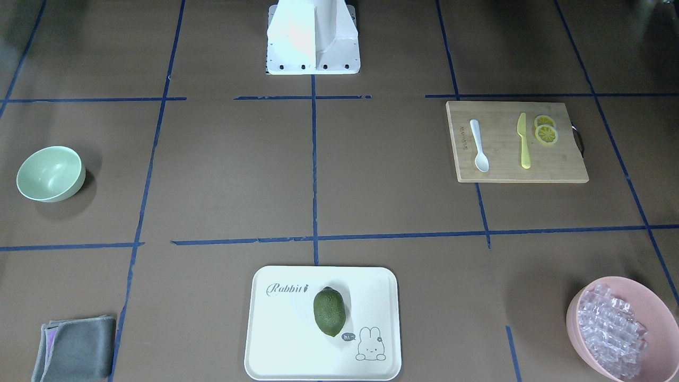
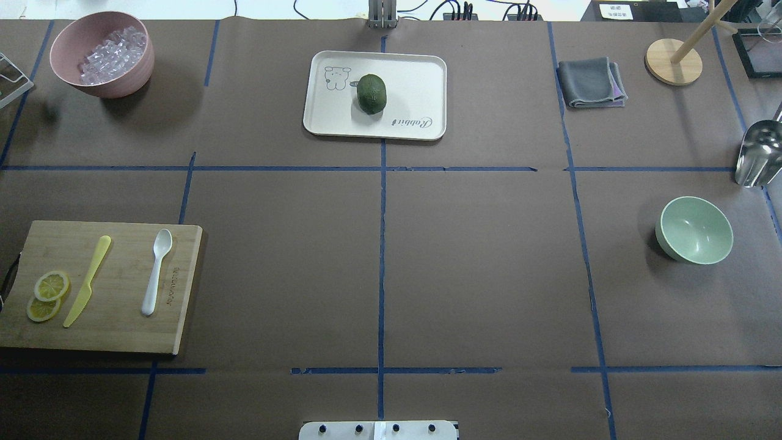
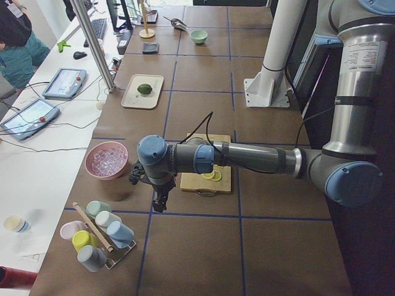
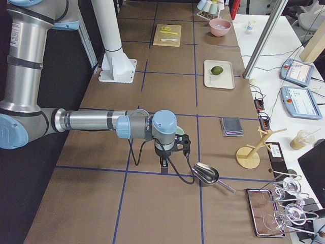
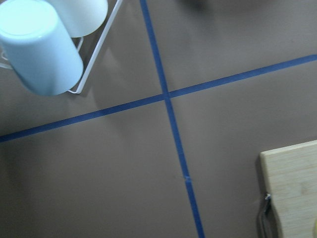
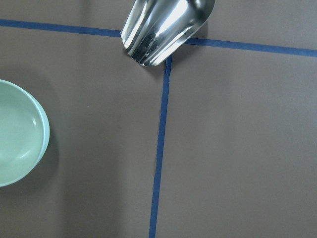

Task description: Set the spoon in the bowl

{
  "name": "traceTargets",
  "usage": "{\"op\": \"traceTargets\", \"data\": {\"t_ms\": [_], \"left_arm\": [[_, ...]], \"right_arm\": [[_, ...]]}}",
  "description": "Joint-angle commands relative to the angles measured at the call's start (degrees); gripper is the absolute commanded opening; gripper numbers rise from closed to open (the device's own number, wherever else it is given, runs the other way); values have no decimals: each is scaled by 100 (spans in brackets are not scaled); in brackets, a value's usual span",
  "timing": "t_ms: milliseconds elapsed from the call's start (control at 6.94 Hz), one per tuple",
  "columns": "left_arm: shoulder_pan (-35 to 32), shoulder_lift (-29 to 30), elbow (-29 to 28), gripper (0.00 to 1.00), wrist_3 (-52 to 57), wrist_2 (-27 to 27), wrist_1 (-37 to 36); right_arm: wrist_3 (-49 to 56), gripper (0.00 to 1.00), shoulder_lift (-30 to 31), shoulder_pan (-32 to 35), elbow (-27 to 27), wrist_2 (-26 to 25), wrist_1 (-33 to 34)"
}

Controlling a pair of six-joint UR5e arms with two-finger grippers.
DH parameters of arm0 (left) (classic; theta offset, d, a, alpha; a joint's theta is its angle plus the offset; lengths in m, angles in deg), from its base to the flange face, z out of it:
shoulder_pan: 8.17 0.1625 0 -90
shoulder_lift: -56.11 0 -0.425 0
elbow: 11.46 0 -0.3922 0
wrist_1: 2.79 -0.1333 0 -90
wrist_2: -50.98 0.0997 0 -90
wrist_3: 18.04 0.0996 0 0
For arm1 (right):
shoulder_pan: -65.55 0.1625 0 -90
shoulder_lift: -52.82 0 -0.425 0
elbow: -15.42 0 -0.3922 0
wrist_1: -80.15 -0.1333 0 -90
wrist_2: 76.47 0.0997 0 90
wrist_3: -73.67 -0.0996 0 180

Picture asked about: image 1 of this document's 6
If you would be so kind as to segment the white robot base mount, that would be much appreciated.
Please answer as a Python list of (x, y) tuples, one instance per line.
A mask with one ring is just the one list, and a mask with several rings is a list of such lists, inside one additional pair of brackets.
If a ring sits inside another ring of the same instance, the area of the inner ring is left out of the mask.
[(279, 1), (268, 9), (266, 48), (270, 75), (358, 73), (355, 7), (345, 1)]

